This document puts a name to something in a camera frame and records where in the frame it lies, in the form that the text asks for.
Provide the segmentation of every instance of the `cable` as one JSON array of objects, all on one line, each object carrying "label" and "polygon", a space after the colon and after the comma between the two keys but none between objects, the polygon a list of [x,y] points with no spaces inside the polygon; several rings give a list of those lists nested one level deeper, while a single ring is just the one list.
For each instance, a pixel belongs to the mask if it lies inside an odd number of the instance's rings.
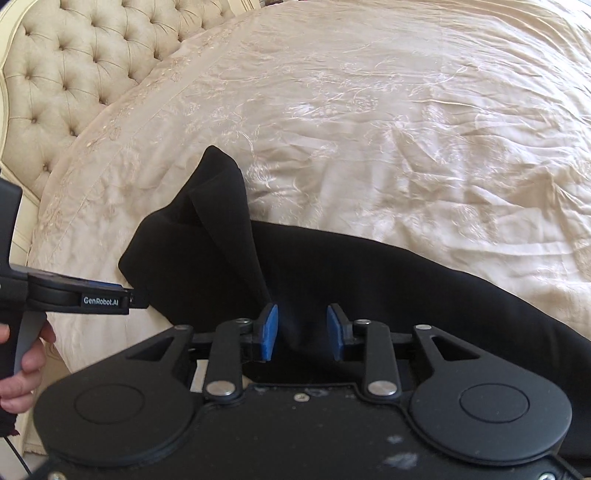
[{"label": "cable", "polygon": [[10,447],[10,449],[17,456],[18,461],[21,462],[21,465],[25,469],[25,471],[27,472],[27,475],[32,475],[31,470],[29,469],[29,467],[25,463],[25,460],[22,459],[22,457],[20,456],[20,454],[17,452],[17,449],[14,448],[14,445],[12,444],[12,442],[8,439],[8,437],[4,437],[4,439],[6,440],[6,443],[8,444],[8,446]]}]

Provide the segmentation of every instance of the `finger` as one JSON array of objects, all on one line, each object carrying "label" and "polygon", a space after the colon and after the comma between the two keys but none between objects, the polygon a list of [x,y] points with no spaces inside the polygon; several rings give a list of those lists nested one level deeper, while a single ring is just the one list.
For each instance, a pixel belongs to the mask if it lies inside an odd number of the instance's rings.
[{"label": "finger", "polygon": [[29,351],[22,356],[21,367],[28,374],[43,368],[46,361],[45,347],[38,338]]},{"label": "finger", "polygon": [[25,413],[33,406],[33,394],[28,393],[22,397],[12,398],[10,400],[0,400],[0,407],[8,413]]},{"label": "finger", "polygon": [[0,344],[6,343],[10,336],[10,327],[3,323],[0,323]]},{"label": "finger", "polygon": [[39,336],[48,343],[55,343],[57,340],[56,333],[53,331],[53,327],[49,322],[45,322],[45,325],[43,325]]},{"label": "finger", "polygon": [[41,379],[42,375],[39,370],[29,374],[20,371],[13,377],[0,381],[0,398],[10,400],[26,395],[41,385]]}]

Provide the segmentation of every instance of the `screw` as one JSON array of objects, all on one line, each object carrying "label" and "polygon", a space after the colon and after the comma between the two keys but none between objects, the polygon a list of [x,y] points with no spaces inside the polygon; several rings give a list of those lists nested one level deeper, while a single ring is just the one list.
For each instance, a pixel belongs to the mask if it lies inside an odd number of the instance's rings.
[{"label": "screw", "polygon": [[305,402],[308,401],[310,399],[310,397],[308,395],[306,395],[305,393],[296,393],[294,395],[294,400],[298,401],[298,402]]},{"label": "screw", "polygon": [[368,391],[378,397],[389,397],[398,391],[398,387],[387,380],[376,380],[368,385]]},{"label": "screw", "polygon": [[207,384],[205,390],[214,397],[227,397],[236,391],[236,385],[225,380],[216,380]]}]

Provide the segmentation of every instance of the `black cloth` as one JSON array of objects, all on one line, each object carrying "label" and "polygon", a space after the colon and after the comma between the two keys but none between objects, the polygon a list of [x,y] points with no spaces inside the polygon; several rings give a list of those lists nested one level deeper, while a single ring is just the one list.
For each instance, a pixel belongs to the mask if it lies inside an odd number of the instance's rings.
[{"label": "black cloth", "polygon": [[559,385],[574,411],[561,454],[591,475],[591,342],[485,280],[402,248],[251,221],[242,173],[215,147],[172,203],[141,222],[119,268],[171,323],[198,332],[277,303],[273,361],[245,365],[255,381],[358,380],[354,365],[330,356],[332,302],[396,332],[437,326]]}]

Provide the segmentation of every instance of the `bedspread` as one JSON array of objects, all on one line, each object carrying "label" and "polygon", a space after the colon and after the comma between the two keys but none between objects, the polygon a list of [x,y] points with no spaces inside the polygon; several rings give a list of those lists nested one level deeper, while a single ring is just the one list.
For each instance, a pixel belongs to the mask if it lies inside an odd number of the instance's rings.
[{"label": "bedspread", "polygon": [[[241,168],[252,219],[410,249],[591,338],[582,2],[287,2],[192,37],[60,159],[30,264],[125,283],[140,221],[210,144]],[[169,325],[153,309],[50,320],[73,371]]]}]

